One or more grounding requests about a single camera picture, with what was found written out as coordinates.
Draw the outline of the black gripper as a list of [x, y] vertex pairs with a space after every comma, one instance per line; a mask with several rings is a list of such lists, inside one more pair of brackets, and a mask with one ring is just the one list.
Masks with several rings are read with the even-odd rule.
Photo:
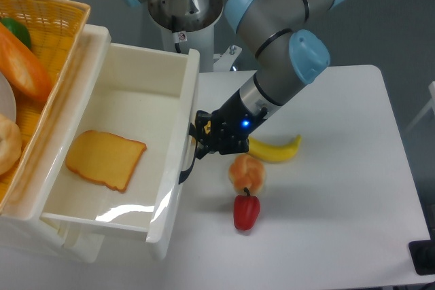
[[247, 153], [249, 135], [265, 121], [265, 107], [251, 113], [235, 92], [218, 110], [198, 110], [191, 135], [196, 141], [195, 158], [218, 152], [221, 155]]

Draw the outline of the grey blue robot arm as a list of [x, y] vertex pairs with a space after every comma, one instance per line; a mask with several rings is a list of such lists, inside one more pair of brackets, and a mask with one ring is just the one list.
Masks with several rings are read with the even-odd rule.
[[195, 118], [196, 157], [243, 153], [248, 136], [330, 64], [325, 45], [305, 24], [345, 0], [125, 0], [147, 4], [164, 48], [198, 50], [213, 66], [213, 39], [204, 36], [224, 16], [260, 68], [219, 109]]

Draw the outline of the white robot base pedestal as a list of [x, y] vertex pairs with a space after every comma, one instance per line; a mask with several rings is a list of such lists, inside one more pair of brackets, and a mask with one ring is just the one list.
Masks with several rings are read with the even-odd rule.
[[151, 0], [147, 8], [160, 29], [163, 50], [180, 54], [197, 50], [200, 72], [236, 69], [234, 64], [243, 50], [240, 46], [232, 44], [223, 53], [215, 52], [215, 25], [223, 13], [222, 0]]

